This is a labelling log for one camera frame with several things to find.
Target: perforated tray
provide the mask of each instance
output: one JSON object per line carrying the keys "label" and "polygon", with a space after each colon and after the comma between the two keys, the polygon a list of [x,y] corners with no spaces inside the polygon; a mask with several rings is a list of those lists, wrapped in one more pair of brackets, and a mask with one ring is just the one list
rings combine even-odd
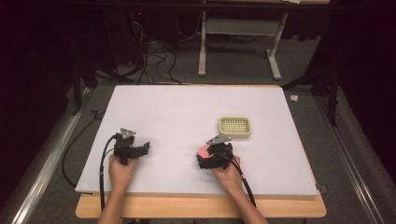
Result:
{"label": "perforated tray", "polygon": [[219,135],[233,139],[250,137],[251,127],[248,118],[223,117],[219,119]]}

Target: white stand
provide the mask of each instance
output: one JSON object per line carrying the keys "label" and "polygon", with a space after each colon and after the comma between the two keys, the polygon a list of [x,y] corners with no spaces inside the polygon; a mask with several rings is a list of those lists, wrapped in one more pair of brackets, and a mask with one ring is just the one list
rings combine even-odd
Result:
{"label": "white stand", "polygon": [[281,80],[275,53],[285,27],[287,13],[282,14],[280,21],[240,21],[224,19],[207,19],[206,12],[202,15],[201,50],[199,54],[198,76],[206,75],[206,34],[224,35],[269,35],[274,36],[274,45],[267,50],[268,61],[275,80]]}

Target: table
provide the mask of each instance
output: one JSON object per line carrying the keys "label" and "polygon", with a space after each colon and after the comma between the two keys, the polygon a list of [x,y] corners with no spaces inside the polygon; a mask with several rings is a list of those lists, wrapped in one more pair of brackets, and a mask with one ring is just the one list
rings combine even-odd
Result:
{"label": "table", "polygon": [[[125,102],[132,106],[132,110],[123,106]],[[203,105],[209,105],[210,109],[203,108]],[[139,108],[144,108],[144,113],[139,113]],[[104,136],[118,129],[121,123],[138,128],[140,131],[135,130],[136,139],[142,138],[143,142],[148,140],[145,135],[149,133],[152,143],[150,153],[139,162],[137,168],[140,170],[136,170],[135,179],[141,181],[133,182],[129,188],[131,193],[126,197],[124,217],[238,217],[216,178],[210,171],[196,168],[193,156],[194,150],[216,132],[216,120],[219,114],[225,113],[222,110],[228,114],[245,114],[251,119],[250,138],[232,143],[234,153],[244,158],[242,169],[255,193],[259,210],[266,217],[323,217],[326,208],[316,190],[315,179],[283,91],[278,86],[117,87],[78,182],[76,191],[93,192],[93,195],[81,195],[78,217],[100,215],[96,151],[103,150]],[[263,143],[266,147],[255,147]],[[153,168],[158,158],[167,161],[168,169]],[[183,180],[182,185],[177,183],[179,179]],[[198,189],[187,184],[193,183],[194,186],[197,180]],[[105,190],[110,190],[108,180]]]}
{"label": "table", "polygon": [[[330,0],[302,0],[302,1],[280,1],[280,0],[223,0],[222,2],[242,2],[242,3],[284,3],[300,2],[301,4],[329,4]],[[198,76],[206,75],[206,34],[224,34],[224,35],[267,35],[274,37],[273,46],[268,49],[267,58],[271,66],[273,78],[281,80],[279,68],[276,63],[276,49],[282,36],[286,24],[288,13],[283,13],[279,21],[247,21],[247,20],[225,20],[225,19],[208,19],[206,11],[202,12],[202,31],[201,31],[201,49],[199,55]]]}

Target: forearm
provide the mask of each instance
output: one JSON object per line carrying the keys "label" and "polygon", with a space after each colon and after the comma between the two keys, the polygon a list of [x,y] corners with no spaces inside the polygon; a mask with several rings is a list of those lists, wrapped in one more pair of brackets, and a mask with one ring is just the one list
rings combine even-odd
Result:
{"label": "forearm", "polygon": [[230,190],[229,194],[235,203],[241,218],[245,224],[267,224],[267,220],[257,210],[257,208],[250,202],[248,196],[240,189]]}
{"label": "forearm", "polygon": [[106,206],[98,220],[98,224],[119,224],[124,199],[124,191],[112,190],[108,195]]}

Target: metal rod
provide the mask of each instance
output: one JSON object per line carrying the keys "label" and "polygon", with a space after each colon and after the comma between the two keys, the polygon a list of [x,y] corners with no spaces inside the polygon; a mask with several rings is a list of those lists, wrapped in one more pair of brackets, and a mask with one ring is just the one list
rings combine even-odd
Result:
{"label": "metal rod", "polygon": [[213,10],[236,10],[244,9],[251,11],[264,10],[274,12],[316,12],[316,13],[349,13],[352,11],[366,10],[364,7],[334,7],[329,5],[286,5],[286,4],[268,4],[268,3],[134,3],[134,2],[75,2],[66,1],[61,3],[65,7],[81,8],[111,8],[111,7],[135,7],[140,9],[165,10],[195,10],[195,11],[213,11]]}

